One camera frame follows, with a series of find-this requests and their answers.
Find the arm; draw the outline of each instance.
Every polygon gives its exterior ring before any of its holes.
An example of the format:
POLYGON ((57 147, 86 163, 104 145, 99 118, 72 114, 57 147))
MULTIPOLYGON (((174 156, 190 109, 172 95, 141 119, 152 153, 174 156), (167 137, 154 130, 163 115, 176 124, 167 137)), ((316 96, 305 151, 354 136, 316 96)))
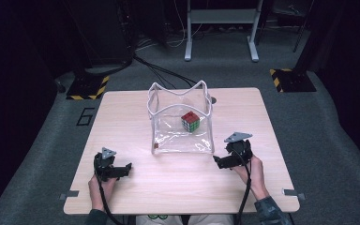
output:
MULTIPOLYGON (((291 224, 265 187, 262 161, 258 157, 253 156, 250 159, 249 166, 251 179, 250 190, 257 200, 255 202, 255 207, 261 224, 291 224)), ((248 180, 246 168, 244 166, 239 166, 233 167, 232 169, 239 174, 246 184, 248 180)))
MULTIPOLYGON (((108 201, 113 195, 113 185, 116 178, 111 178, 107 182, 101 182, 104 189, 104 196, 108 201)), ((87 216, 85 225, 104 225, 107 222, 107 214, 104 212, 103 201, 101 200, 98 179, 95 175, 90 179, 89 183, 90 200, 92 201, 92 209, 87 216)))

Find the table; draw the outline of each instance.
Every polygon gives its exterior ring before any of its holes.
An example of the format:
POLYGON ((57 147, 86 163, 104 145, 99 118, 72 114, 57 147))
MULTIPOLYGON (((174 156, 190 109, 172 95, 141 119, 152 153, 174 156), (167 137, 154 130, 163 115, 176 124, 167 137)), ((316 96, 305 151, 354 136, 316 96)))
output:
POLYGON ((259 0, 256 8, 246 9, 191 9, 190 0, 187 0, 187 46, 185 60, 191 60, 192 52, 192 23, 252 23, 252 31, 247 37, 252 62, 259 62, 255 45, 256 30, 262 11, 263 0, 259 0))
MULTIPOLYGON (((278 141, 256 88, 208 89, 213 105, 214 155, 225 157, 224 140, 235 131, 252 133, 252 151, 264 164, 265 183, 284 212, 295 212, 299 201, 284 196, 293 189, 278 141)), ((146 108, 147 91, 107 92, 67 197, 66 214, 88 214, 91 208, 87 182, 93 175, 93 158, 102 147, 117 152, 114 166, 133 164, 129 177, 121 178, 109 203, 118 215, 235 214, 245 184, 234 171, 219 169, 212 154, 151 154, 152 128, 146 108)), ((255 212, 250 193, 244 212, 255 212)))

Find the person's leg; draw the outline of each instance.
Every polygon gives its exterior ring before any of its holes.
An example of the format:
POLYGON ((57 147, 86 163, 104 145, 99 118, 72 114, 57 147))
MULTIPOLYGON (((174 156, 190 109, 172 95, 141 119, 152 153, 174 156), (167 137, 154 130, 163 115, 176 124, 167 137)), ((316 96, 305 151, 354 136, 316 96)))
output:
POLYGON ((180 216, 143 215, 136 216, 137 225, 183 225, 180 216))
POLYGON ((232 225, 233 215, 192 215, 188 225, 232 225))

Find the transparent bag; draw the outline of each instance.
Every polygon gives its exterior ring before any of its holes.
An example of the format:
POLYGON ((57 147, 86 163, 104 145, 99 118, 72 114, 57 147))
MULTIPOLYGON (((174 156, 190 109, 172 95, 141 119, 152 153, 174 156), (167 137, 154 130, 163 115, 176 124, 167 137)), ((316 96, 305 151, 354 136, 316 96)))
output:
POLYGON ((156 82, 148 90, 152 153, 213 153, 212 102, 204 81, 182 93, 156 82))

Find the rubik's cube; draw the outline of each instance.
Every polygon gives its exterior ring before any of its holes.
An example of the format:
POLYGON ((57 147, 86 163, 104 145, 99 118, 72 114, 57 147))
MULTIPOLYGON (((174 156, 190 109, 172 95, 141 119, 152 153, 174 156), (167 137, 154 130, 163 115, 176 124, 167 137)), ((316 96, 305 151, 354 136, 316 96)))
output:
POLYGON ((193 111, 190 111, 181 117, 181 122, 184 129, 188 132, 193 132, 200 126, 200 117, 193 111))

